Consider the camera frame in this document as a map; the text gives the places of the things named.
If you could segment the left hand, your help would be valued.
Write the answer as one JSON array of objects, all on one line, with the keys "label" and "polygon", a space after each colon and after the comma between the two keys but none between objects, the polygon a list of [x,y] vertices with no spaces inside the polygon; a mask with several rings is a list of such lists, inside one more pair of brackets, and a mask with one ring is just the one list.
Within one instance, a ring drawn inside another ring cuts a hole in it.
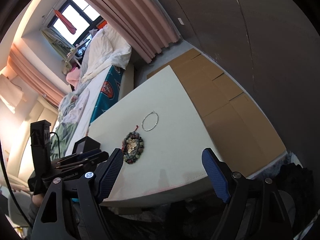
[{"label": "left hand", "polygon": [[34,194],[32,196],[32,202],[36,207],[40,207],[44,199],[43,194]]}]

